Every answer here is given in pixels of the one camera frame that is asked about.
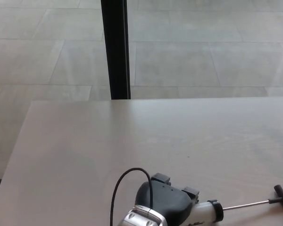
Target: silver metal part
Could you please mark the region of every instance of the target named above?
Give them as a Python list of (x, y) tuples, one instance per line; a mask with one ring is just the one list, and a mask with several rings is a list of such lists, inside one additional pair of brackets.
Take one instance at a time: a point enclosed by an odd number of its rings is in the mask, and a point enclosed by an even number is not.
[(118, 226), (167, 226), (166, 219), (148, 207), (136, 205)]
[(249, 207), (249, 206), (257, 206), (257, 205), (262, 205), (262, 204), (267, 204), (267, 203), (269, 203), (269, 200), (262, 201), (262, 202), (254, 202), (254, 203), (250, 203), (246, 205), (227, 207), (227, 208), (223, 208), (223, 211), (240, 209), (240, 208)]
[(137, 213), (128, 213), (119, 226), (158, 226), (158, 224)]

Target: tiled floor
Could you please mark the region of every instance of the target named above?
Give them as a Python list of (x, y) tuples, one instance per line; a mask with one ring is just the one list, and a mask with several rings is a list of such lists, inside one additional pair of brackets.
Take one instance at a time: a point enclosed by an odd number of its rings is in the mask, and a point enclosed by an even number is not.
[[(283, 96), (283, 0), (127, 1), (132, 98)], [(100, 0), (0, 0), (0, 177), (32, 100), (108, 85)]]

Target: black plastic housing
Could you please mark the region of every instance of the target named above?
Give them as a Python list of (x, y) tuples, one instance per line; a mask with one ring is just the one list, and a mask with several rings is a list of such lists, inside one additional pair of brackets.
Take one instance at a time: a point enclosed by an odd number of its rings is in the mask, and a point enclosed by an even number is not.
[[(152, 180), (153, 210), (165, 217), (168, 226), (181, 225), (191, 213), (193, 200), (189, 195), (170, 185)], [(139, 188), (135, 205), (150, 207), (149, 183)]]

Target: table surface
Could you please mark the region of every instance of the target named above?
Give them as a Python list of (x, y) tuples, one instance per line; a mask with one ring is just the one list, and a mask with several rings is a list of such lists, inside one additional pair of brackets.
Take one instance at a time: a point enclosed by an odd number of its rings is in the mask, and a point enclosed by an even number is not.
[[(200, 190), (223, 207), (283, 186), (283, 97), (33, 102), (0, 186), (0, 226), (108, 225), (131, 167)], [(146, 177), (117, 192), (115, 224)], [(225, 212), (219, 225), (282, 225), (279, 204)]]

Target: metal rod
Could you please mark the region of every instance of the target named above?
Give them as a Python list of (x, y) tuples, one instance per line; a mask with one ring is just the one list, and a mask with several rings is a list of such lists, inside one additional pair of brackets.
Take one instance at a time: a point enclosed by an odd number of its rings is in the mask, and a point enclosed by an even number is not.
[(241, 206), (227, 207), (227, 208), (223, 208), (223, 211), (240, 209), (240, 208), (249, 207), (249, 206), (257, 206), (257, 205), (262, 205), (262, 204), (267, 204), (267, 203), (269, 203), (269, 200), (262, 201), (262, 202), (254, 202), (254, 203), (250, 203), (250, 204), (246, 204), (246, 205), (241, 205)]

